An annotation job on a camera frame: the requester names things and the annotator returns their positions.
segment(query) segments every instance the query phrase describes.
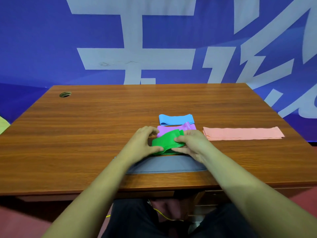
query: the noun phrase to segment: person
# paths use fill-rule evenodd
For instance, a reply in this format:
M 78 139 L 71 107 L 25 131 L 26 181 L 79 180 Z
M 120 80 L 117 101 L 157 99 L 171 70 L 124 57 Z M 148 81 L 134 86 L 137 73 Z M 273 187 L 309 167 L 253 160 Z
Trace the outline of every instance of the person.
M 162 147 L 147 144 L 154 127 L 140 128 L 99 176 L 53 222 L 43 235 L 97 237 L 129 167 Z M 215 148 L 198 130 L 175 138 L 185 146 L 174 151 L 203 163 L 232 205 L 208 214 L 190 237 L 317 237 L 317 219 L 258 180 Z M 157 214 L 141 199 L 115 200 L 102 237 L 167 237 L 157 228 Z

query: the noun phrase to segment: wooden table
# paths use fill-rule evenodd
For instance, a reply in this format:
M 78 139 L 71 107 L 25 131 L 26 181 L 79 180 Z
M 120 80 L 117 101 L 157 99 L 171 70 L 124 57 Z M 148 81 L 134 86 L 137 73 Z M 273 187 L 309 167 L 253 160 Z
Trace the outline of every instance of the wooden table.
M 59 97 L 64 91 L 72 94 Z M 0 195 L 76 196 L 138 128 L 158 126 L 159 114 L 192 114 L 200 131 L 278 126 L 283 139 L 213 144 L 274 188 L 317 184 L 313 148 L 246 84 L 53 86 L 0 135 Z M 119 196 L 181 189 L 220 191 L 207 171 L 144 174 L 126 175 Z

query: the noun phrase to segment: hand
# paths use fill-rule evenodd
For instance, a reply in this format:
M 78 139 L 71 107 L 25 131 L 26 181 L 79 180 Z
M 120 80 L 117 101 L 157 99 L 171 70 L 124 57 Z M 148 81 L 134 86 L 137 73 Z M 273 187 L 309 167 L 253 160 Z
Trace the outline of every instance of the hand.
M 128 143 L 126 143 L 126 145 L 120 151 L 118 156 L 120 156 L 121 159 L 126 160 L 129 163 L 129 165 L 133 165 L 134 163 L 140 161 L 146 156 L 149 156 L 159 151 L 163 151 L 163 147 L 150 147 L 147 144 L 149 136 L 156 135 L 158 133 L 159 130 L 152 126 L 145 126 L 143 128 L 139 128 L 137 132 L 135 132 L 135 134 L 132 136 L 132 138 L 128 141 Z
M 173 151 L 188 154 L 200 163 L 217 150 L 199 130 L 186 130 L 184 135 L 176 137 L 174 141 L 184 142 L 186 145 L 181 148 L 172 148 Z

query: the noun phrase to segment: forearm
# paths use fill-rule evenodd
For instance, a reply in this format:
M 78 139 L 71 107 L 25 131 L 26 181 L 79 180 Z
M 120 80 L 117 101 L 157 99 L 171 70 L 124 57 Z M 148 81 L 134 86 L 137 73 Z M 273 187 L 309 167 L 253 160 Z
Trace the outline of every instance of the forearm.
M 204 163 L 247 221 L 263 237 L 316 235 L 317 220 L 214 148 Z
M 114 159 L 53 222 L 43 237 L 97 237 L 129 164 Z

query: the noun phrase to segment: desk hole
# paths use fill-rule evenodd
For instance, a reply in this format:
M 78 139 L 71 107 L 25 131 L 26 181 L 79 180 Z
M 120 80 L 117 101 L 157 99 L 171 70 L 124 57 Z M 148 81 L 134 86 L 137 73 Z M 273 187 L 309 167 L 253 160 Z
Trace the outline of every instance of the desk hole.
M 61 98 L 65 98 L 65 97 L 70 96 L 71 94 L 72 94 L 71 92 L 62 92 L 62 93 L 60 94 L 60 97 L 61 97 Z

